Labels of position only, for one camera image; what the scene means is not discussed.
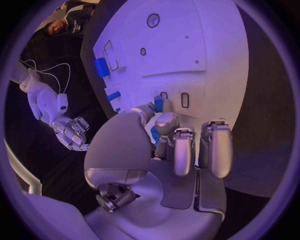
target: white wire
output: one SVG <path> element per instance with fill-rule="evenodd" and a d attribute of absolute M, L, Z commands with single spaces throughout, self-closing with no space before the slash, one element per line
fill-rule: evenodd
<path fill-rule="evenodd" d="M 50 68 L 48 68 L 48 69 L 45 69 L 45 70 L 37 70 L 37 64 L 36 64 L 36 62 L 35 62 L 34 60 L 28 59 L 28 60 L 26 60 L 26 61 L 22 61 L 22 60 L 20 59 L 20 61 L 21 61 L 22 63 L 25 63 L 25 64 L 28 65 L 29 67 L 33 68 L 33 67 L 30 66 L 28 63 L 26 63 L 26 62 L 28 62 L 28 61 L 32 61 L 32 62 L 34 62 L 34 70 L 36 70 L 37 72 L 39 72 L 39 73 L 41 73 L 41 74 L 48 74 L 48 75 L 51 75 L 51 76 L 55 77 L 55 79 L 57 80 L 58 86 L 59 86 L 59 93 L 61 93 L 61 85 L 60 85 L 60 83 L 59 83 L 59 80 L 58 80 L 57 77 L 54 76 L 53 74 L 51 74 L 51 73 L 45 73 L 45 71 L 54 69 L 54 68 L 56 68 L 56 67 L 58 67 L 58 66 L 60 66 L 60 65 L 67 65 L 68 68 L 69 68 L 69 75 L 68 75 L 68 79 L 67 79 L 65 88 L 64 88 L 64 90 L 63 90 L 63 92 L 62 92 L 63 94 L 65 93 L 65 91 L 66 91 L 66 89 L 67 89 L 67 87 L 68 87 L 69 81 L 70 81 L 70 76 L 71 76 L 71 67 L 70 67 L 70 65 L 69 65 L 68 63 L 64 62 L 64 63 L 57 64 L 57 65 L 55 65 L 55 66 L 53 66 L 53 67 L 50 67 Z"/>

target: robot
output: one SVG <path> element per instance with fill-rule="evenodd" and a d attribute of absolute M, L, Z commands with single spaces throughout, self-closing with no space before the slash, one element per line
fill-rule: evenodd
<path fill-rule="evenodd" d="M 128 239 L 214 237 L 226 213 L 222 178 L 233 160 L 232 134 L 225 119 L 205 122 L 196 136 L 193 126 L 180 125 L 171 101 L 164 99 L 163 114 L 155 121 L 160 139 L 154 156 L 145 130 L 155 112 L 152 102 L 115 115 L 87 144 L 89 124 L 82 117 L 65 116 L 67 96 L 57 95 L 39 78 L 18 61 L 11 80 L 27 93 L 35 118 L 53 128 L 64 146 L 87 151 L 84 175 L 98 192 L 100 205 L 94 220 L 107 229 L 117 227 Z M 196 138 L 200 138 L 198 165 Z"/>

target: white robotic hand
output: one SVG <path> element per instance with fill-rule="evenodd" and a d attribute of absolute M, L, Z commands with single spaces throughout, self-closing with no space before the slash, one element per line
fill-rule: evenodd
<path fill-rule="evenodd" d="M 48 84 L 40 82 L 40 75 L 33 69 L 26 69 L 17 61 L 11 80 L 18 83 L 27 93 L 28 103 L 37 120 L 53 128 L 58 140 L 70 150 L 87 151 L 85 133 L 89 124 L 82 117 L 71 119 L 64 115 L 68 109 L 66 94 L 57 94 Z"/>

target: blue block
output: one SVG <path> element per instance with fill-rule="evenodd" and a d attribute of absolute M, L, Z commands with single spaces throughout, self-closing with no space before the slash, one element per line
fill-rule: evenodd
<path fill-rule="evenodd" d="M 155 126 L 153 126 L 150 130 L 152 134 L 152 138 L 155 140 L 154 146 L 157 147 L 161 138 L 161 135 L 156 131 Z"/>
<path fill-rule="evenodd" d="M 114 92 L 113 94 L 108 95 L 108 96 L 107 96 L 107 100 L 108 100 L 108 101 L 111 101 L 111 100 L 114 100 L 114 99 L 116 99 L 116 98 L 118 98 L 118 97 L 120 97 L 120 96 L 121 96 L 121 93 L 120 93 L 119 91 L 116 91 L 116 92 Z"/>
<path fill-rule="evenodd" d="M 104 57 L 96 59 L 94 61 L 94 64 L 96 66 L 96 69 L 98 71 L 98 74 L 99 74 L 100 78 L 103 78 L 103 77 L 106 77 L 106 76 L 110 75 L 110 71 L 109 71 L 109 68 L 106 64 L 106 61 L 105 61 Z"/>
<path fill-rule="evenodd" d="M 155 112 L 162 113 L 163 112 L 163 97 L 155 96 L 154 97 L 154 105 L 155 105 Z"/>

